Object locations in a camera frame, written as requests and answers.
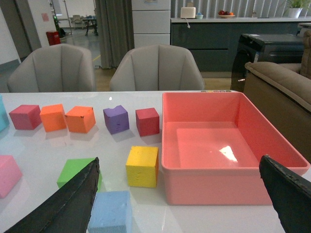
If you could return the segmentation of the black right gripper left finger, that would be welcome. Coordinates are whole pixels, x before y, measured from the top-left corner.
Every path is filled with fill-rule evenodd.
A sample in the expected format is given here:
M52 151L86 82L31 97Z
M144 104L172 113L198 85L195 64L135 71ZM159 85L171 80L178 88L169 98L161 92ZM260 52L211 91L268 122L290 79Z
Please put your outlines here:
M85 233L98 191L95 158L7 233Z

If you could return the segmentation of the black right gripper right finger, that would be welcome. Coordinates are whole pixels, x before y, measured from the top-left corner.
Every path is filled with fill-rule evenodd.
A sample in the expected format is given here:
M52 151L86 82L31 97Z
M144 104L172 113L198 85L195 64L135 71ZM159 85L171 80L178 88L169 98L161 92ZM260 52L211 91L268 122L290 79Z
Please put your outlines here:
M309 233L311 183L269 155L262 156L259 172L284 231Z

